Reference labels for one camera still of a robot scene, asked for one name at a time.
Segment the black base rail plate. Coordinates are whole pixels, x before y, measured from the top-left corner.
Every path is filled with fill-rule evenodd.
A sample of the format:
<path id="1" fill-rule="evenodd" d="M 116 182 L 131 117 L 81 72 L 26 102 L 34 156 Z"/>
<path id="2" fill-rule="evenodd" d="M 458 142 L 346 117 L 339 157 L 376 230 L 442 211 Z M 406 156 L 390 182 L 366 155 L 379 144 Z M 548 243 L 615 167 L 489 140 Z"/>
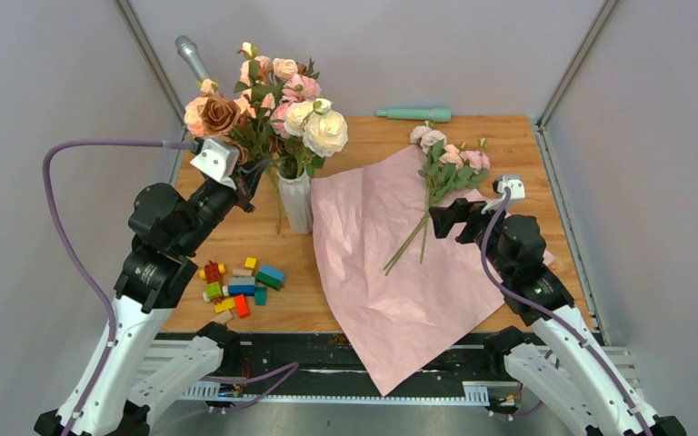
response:
<path id="1" fill-rule="evenodd" d="M 505 371 L 493 349 L 490 334 L 469 333 L 441 352 L 423 368 L 406 377 L 390 393 L 413 386 L 431 391 L 454 387 L 457 382 L 477 382 L 489 390 L 491 402 L 515 397 L 520 383 Z M 294 374 L 281 375 L 283 384 L 298 391 L 363 391 L 380 394 L 347 337 L 339 333 L 264 333 L 241 336 L 230 352 L 231 360 L 210 374 L 218 378 L 245 379 L 266 375 L 289 363 L 297 363 Z"/>

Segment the white rose flower stem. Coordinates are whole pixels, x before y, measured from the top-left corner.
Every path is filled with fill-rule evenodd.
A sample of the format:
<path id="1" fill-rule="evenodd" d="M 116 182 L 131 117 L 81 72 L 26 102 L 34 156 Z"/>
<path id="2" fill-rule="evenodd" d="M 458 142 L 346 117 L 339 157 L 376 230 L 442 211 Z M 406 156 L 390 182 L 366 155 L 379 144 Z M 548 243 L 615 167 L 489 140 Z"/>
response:
<path id="1" fill-rule="evenodd" d="M 286 179 L 314 176 L 327 158 L 348 143 L 348 124 L 325 98 L 291 103 L 283 121 L 284 147 L 280 149 L 279 173 Z"/>

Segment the green toy brick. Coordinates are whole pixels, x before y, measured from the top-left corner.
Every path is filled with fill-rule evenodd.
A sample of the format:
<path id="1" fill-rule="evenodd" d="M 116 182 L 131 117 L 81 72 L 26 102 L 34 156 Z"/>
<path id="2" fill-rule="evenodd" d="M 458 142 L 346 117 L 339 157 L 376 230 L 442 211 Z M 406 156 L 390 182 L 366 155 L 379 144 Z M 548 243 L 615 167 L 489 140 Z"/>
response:
<path id="1" fill-rule="evenodd" d="M 209 282 L 203 291 L 205 302 L 220 302 L 224 298 L 223 287 L 219 282 Z"/>

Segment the peach pink rose bunch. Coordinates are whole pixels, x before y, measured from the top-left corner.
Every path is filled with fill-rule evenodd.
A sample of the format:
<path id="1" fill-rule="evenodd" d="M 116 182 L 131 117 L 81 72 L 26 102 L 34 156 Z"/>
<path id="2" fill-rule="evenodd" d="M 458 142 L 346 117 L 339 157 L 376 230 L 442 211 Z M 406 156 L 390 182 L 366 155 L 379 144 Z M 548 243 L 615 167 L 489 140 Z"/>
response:
<path id="1" fill-rule="evenodd" d="M 321 94 L 314 62 L 271 58 L 244 42 L 239 78 L 225 96 L 204 66 L 196 44 L 187 36 L 175 39 L 177 53 L 196 78 L 198 96 L 184 107 L 184 126 L 193 138 L 219 139 L 236 148 L 238 163 L 269 158 L 270 166 L 286 179 L 308 174 L 324 166 L 324 158 L 309 149 L 302 137 L 285 129 L 289 109 L 304 103 L 305 110 Z"/>

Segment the red orange wooden block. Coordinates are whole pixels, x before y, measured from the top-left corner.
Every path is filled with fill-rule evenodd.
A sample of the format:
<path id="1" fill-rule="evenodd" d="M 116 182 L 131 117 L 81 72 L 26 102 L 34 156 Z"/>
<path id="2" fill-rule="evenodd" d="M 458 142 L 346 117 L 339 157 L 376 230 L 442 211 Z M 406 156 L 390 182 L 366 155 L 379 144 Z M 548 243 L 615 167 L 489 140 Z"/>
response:
<path id="1" fill-rule="evenodd" d="M 243 294 L 239 294 L 234 297 L 234 308 L 238 318 L 244 319 L 251 315 L 251 310 L 246 296 Z"/>

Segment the teal wooden block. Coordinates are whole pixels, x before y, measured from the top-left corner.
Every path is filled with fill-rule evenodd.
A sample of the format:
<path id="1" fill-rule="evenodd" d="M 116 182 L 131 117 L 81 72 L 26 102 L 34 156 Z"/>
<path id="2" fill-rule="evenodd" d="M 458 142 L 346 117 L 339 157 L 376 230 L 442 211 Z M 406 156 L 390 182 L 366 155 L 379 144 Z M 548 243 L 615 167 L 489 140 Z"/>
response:
<path id="1" fill-rule="evenodd" d="M 256 306 L 266 306 L 268 302 L 268 288 L 256 287 L 254 290 L 254 304 Z"/>

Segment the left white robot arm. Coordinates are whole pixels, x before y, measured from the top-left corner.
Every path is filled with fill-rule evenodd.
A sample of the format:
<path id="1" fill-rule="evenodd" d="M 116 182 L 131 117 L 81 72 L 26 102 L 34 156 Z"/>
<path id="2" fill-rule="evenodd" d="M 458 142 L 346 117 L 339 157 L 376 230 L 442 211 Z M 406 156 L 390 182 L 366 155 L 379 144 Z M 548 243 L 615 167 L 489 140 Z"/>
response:
<path id="1" fill-rule="evenodd" d="M 182 393 L 213 371 L 235 373 L 242 363 L 237 333 L 209 322 L 189 345 L 142 381 L 135 376 L 153 339 L 180 302 L 198 267 L 197 249 L 234 208 L 247 213 L 269 161 L 252 161 L 232 173 L 230 188 L 210 178 L 184 198 L 168 183 L 147 186 L 135 198 L 129 227 L 135 237 L 115 282 L 115 321 L 58 409 L 41 414 L 39 435 L 147 435 Z"/>

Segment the green blue wooden block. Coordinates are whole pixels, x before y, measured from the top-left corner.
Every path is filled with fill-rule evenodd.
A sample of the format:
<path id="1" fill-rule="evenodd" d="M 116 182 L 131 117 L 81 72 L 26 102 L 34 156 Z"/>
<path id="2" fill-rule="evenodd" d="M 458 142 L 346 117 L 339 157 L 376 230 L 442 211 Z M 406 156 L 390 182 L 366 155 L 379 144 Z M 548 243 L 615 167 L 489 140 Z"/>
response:
<path id="1" fill-rule="evenodd" d="M 262 265 L 258 268 L 255 279 L 268 288 L 280 291 L 284 286 L 285 274 L 269 265 Z"/>

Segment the red yellow toy brick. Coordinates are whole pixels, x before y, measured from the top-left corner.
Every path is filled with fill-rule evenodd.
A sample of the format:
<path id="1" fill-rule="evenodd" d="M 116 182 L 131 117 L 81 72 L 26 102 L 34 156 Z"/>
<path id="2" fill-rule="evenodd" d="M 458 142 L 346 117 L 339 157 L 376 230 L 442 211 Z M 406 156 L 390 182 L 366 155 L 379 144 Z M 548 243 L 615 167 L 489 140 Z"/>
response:
<path id="1" fill-rule="evenodd" d="M 219 283 L 222 284 L 224 281 L 224 274 L 226 273 L 226 268 L 223 263 L 216 263 L 214 261 L 208 261 L 204 267 L 199 271 L 200 278 L 205 281 L 206 284 Z"/>

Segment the silver microphone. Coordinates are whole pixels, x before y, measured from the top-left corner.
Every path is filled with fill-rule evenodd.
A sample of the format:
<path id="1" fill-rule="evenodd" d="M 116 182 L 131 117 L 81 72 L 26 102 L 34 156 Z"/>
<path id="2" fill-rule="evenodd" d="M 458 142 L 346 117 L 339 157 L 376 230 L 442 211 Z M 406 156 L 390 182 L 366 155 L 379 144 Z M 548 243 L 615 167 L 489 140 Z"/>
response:
<path id="1" fill-rule="evenodd" d="M 186 35 L 179 35 L 174 40 L 174 45 L 179 56 L 188 65 L 194 77 L 200 83 L 211 77 L 199 54 L 198 48 L 193 40 Z"/>

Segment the small yellow cube block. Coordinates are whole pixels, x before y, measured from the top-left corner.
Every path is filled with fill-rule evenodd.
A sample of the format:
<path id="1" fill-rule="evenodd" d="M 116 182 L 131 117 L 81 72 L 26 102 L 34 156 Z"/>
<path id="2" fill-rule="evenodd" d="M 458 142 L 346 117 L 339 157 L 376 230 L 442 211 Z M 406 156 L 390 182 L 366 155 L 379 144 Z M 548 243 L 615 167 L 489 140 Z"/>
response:
<path id="1" fill-rule="evenodd" d="M 246 257 L 244 260 L 244 268 L 249 271 L 254 271 L 258 265 L 258 260 L 254 257 Z"/>

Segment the purple flower bouquet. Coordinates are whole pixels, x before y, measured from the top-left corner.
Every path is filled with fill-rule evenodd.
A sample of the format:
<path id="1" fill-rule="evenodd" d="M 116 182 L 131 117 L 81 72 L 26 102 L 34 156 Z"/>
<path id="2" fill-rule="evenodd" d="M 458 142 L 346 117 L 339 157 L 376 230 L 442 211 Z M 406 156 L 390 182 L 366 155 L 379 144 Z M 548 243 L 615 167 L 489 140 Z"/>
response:
<path id="1" fill-rule="evenodd" d="M 418 171 L 424 183 L 424 213 L 384 266 L 385 274 L 391 272 L 414 239 L 425 230 L 431 220 L 429 209 L 440 205 L 451 193 L 477 188 L 491 168 L 485 137 L 477 140 L 474 149 L 469 149 L 466 143 L 450 143 L 442 131 L 434 128 L 433 122 L 426 121 L 412 130 L 409 142 L 424 153 L 424 164 Z"/>

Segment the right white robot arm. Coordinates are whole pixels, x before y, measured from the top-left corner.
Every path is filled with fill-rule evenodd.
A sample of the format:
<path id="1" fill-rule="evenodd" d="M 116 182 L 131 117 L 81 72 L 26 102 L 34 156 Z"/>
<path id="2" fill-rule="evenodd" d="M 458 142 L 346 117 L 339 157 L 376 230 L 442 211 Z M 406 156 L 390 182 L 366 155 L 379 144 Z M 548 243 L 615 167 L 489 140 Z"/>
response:
<path id="1" fill-rule="evenodd" d="M 684 435 L 680 421 L 646 402 L 595 340 L 572 295 L 544 263 L 546 241 L 536 218 L 485 206 L 458 198 L 430 208 L 434 235 L 443 239 L 463 225 L 455 240 L 479 247 L 489 281 L 554 358 L 548 361 L 508 327 L 486 341 L 486 373 L 519 381 L 574 435 Z"/>

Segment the brown rose flower stem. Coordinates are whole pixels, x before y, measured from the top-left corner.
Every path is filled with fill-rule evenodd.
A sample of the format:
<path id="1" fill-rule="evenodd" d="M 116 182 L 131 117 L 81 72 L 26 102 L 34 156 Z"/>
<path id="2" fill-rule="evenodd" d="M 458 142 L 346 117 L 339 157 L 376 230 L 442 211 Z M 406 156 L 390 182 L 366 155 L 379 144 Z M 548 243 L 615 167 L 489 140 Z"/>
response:
<path id="1" fill-rule="evenodd" d="M 245 93 L 235 99 L 227 99 L 221 94 L 205 94 L 198 101 L 200 136 L 220 138 L 236 147 L 241 164 L 263 157 L 274 159 L 280 141 L 272 123 L 277 107 L 272 93 L 262 99 L 254 99 Z"/>

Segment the beige wooden block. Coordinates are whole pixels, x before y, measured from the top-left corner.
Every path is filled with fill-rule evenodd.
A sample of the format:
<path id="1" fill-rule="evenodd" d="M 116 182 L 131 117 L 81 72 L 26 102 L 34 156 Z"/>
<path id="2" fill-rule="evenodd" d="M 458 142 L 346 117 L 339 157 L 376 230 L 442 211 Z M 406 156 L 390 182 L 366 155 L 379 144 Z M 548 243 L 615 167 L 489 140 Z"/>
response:
<path id="1" fill-rule="evenodd" d="M 228 322 L 230 322 L 234 318 L 233 312 L 230 310 L 223 311 L 218 313 L 213 319 L 212 322 L 219 323 L 226 325 Z"/>

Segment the mint green microphone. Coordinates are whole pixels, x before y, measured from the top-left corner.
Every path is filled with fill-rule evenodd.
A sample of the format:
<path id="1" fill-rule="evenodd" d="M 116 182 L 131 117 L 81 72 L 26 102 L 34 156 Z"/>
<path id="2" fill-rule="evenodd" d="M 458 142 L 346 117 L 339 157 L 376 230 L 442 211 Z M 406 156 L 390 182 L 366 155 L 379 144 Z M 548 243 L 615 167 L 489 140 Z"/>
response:
<path id="1" fill-rule="evenodd" d="M 435 108 L 381 108 L 375 111 L 375 115 L 387 119 L 430 121 L 434 123 L 448 123 L 452 119 L 450 109 Z"/>

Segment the pink wrapping paper sheet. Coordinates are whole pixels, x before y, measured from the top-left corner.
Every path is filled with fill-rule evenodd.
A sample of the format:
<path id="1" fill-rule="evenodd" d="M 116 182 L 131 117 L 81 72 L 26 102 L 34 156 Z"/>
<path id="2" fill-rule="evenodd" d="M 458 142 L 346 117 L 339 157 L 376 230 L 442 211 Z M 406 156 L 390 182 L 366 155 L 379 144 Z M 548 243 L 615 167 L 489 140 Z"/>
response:
<path id="1" fill-rule="evenodd" d="M 326 300 L 384 396 L 504 304 L 476 245 L 414 232 L 424 212 L 423 164 L 408 146 L 312 184 Z"/>

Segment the yellow wooden block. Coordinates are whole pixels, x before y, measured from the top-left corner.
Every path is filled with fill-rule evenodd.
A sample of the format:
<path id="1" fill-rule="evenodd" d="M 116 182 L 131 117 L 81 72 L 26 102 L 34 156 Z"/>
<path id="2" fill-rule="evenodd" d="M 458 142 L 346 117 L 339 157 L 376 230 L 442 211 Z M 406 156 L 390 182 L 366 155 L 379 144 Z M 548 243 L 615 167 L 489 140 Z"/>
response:
<path id="1" fill-rule="evenodd" d="M 227 297 L 223 299 L 217 299 L 213 301 L 214 312 L 222 313 L 226 311 L 231 311 L 236 307 L 235 297 Z"/>

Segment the white ribbed vase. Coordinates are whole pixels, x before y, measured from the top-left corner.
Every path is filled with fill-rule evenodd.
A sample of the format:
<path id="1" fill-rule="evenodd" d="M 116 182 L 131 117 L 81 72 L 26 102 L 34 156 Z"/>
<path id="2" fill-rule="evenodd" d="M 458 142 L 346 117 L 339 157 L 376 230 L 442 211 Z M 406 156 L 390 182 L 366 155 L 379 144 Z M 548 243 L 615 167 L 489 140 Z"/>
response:
<path id="1" fill-rule="evenodd" d="M 290 228 L 300 234 L 311 233 L 314 224 L 312 178 L 307 173 L 294 179 L 287 179 L 281 174 L 277 176 L 280 198 Z"/>

